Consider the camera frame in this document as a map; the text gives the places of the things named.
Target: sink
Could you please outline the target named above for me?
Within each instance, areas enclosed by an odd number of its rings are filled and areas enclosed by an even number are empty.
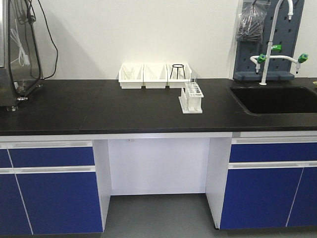
[[[306,87],[231,87],[230,90],[254,114],[317,113],[317,94]]]

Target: green valve handle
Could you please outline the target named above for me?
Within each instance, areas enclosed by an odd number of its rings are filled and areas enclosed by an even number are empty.
[[[282,50],[282,45],[273,45],[272,46],[273,51],[281,51]]]
[[[263,63],[264,61],[266,61],[266,55],[260,54],[257,61],[258,63]]]
[[[301,54],[298,58],[298,63],[304,63],[306,60],[308,60],[308,54]]]

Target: gray pegboard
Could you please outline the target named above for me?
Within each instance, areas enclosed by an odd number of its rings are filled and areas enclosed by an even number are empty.
[[[261,64],[259,74],[256,74],[255,64],[250,60],[251,56],[266,55],[267,43],[269,41],[275,7],[278,0],[271,1],[264,21],[264,34],[262,44],[254,42],[238,42],[233,79],[239,81],[260,81],[264,63]],[[272,51],[271,55],[285,55],[293,57],[299,26],[305,0],[293,0],[294,15],[288,21],[288,2],[284,0],[278,12],[278,18],[273,39],[274,45],[282,45],[279,52]],[[270,59],[267,80],[292,80],[294,75],[290,73],[291,62],[284,59]]]

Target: plastic bag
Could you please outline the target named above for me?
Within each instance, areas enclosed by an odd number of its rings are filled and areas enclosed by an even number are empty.
[[[240,16],[240,27],[236,36],[237,41],[263,41],[263,26],[271,1],[244,0]]]

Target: gray floor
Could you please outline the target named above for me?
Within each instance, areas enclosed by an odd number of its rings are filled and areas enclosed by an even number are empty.
[[[30,237],[317,238],[317,227],[218,231],[214,229],[204,194],[113,196],[103,234],[5,236],[5,238]]]

